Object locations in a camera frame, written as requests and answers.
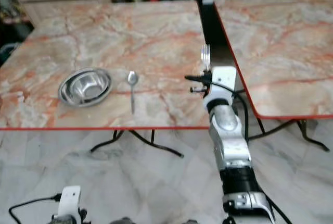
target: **metal bowl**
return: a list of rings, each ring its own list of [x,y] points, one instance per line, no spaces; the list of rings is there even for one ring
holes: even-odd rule
[[[61,83],[59,99],[74,107],[88,107],[100,103],[111,92],[112,79],[103,69],[79,70]]]

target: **fork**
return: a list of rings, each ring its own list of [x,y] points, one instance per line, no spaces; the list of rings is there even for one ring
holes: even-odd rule
[[[209,46],[209,44],[204,44],[201,47],[201,61],[206,66],[207,71],[209,71],[209,68],[210,68],[210,46]]]

